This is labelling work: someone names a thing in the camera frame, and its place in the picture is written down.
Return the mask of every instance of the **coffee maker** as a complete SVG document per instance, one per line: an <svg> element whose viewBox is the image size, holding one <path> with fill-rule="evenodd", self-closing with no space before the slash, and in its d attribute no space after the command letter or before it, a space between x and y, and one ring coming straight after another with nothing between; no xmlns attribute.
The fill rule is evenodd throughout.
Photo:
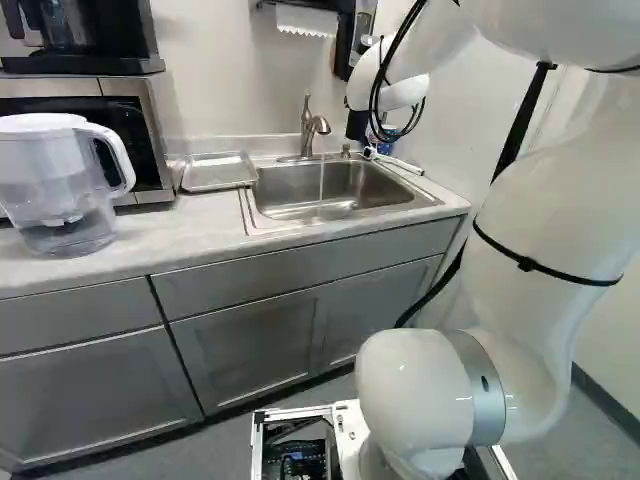
<svg viewBox="0 0 640 480"><path fill-rule="evenodd" d="M7 73L141 75L165 69L149 0L0 0L0 6L12 38L25 42L26 28L42 38L29 56L1 57Z"/></svg>

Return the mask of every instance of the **pitcher handle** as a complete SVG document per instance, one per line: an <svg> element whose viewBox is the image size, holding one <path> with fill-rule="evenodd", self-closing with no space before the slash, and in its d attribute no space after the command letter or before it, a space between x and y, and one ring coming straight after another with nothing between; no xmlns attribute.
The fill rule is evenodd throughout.
<svg viewBox="0 0 640 480"><path fill-rule="evenodd" d="M131 159L120 136L110 128L97 123L83 123L74 125L74 130L85 133L90 138L104 142L111 152L116 170L122 182L111 189L109 198L118 198L128 193L136 184L136 172L131 165Z"/></svg>

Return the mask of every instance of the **cabinet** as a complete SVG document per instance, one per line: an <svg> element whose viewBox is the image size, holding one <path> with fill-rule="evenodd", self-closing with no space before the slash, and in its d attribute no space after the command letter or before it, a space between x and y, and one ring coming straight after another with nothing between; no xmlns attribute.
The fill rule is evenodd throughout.
<svg viewBox="0 0 640 480"><path fill-rule="evenodd" d="M152 275L170 321L439 255L459 218Z"/></svg>
<svg viewBox="0 0 640 480"><path fill-rule="evenodd" d="M205 413L352 360L393 326L440 258L171 323Z"/></svg>
<svg viewBox="0 0 640 480"><path fill-rule="evenodd" d="M205 413L311 373L323 287L171 324Z"/></svg>
<svg viewBox="0 0 640 480"><path fill-rule="evenodd" d="M162 323L146 278L0 300L0 355L51 348Z"/></svg>
<svg viewBox="0 0 640 480"><path fill-rule="evenodd" d="M433 280L441 256L335 282L325 292L327 319L322 369L352 361L376 332L392 328L421 285Z"/></svg>
<svg viewBox="0 0 640 480"><path fill-rule="evenodd" d="M164 327L0 358L0 466L20 470L201 418Z"/></svg>

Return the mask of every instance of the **floor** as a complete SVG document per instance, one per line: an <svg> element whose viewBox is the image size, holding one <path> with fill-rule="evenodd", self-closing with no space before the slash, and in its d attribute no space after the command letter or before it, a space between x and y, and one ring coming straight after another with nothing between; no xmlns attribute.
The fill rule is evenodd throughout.
<svg viewBox="0 0 640 480"><path fill-rule="evenodd" d="M347 375L275 406L321 405L354 398ZM214 425L188 438L127 457L45 477L48 480L249 480L250 415ZM505 447L520 480L635 480L638 446L579 390L561 424L542 440Z"/></svg>

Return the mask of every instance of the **countertop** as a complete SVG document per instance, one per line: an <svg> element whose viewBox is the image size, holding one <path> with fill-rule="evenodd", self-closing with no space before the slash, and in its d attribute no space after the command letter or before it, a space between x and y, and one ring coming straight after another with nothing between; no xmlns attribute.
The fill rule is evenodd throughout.
<svg viewBox="0 0 640 480"><path fill-rule="evenodd" d="M38 258L10 226L0 228L0 299L112 282L465 215L467 200L426 177L392 168L444 205L247 235L237 190L179 196L171 208L117 218L118 238L73 259Z"/></svg>

